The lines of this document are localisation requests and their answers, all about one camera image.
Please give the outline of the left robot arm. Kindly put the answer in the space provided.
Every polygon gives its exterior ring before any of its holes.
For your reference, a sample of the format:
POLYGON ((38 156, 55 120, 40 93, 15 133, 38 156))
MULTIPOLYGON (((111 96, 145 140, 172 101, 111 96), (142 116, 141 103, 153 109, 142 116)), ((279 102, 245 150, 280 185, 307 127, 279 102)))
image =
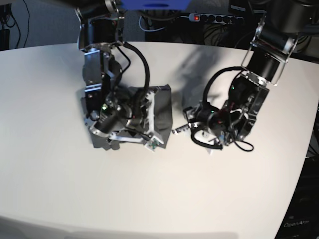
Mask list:
POLYGON ((200 103, 183 110, 195 144, 222 150, 232 143, 238 146, 245 142, 269 93, 267 85, 276 85, 298 36, 318 7, 317 0, 269 1, 248 49, 253 51, 249 63, 216 72, 205 86, 200 103), (208 93, 215 80, 230 71, 238 74, 230 84, 228 99, 219 109, 209 102, 208 93))

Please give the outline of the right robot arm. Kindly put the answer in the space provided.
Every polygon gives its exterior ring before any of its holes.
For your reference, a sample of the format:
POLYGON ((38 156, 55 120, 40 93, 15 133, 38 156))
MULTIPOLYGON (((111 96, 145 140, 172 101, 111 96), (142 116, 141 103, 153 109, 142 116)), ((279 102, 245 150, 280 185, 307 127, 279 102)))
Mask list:
POLYGON ((80 22, 77 48, 84 53, 82 70, 85 82, 86 119, 89 131, 107 138, 113 132, 128 131, 145 136, 141 124, 145 118, 143 103, 150 82, 150 70, 142 53, 123 41, 125 10, 119 0, 62 0, 71 7, 80 22), (125 69, 112 54, 124 47, 141 59, 145 79, 135 93, 120 87, 125 69))

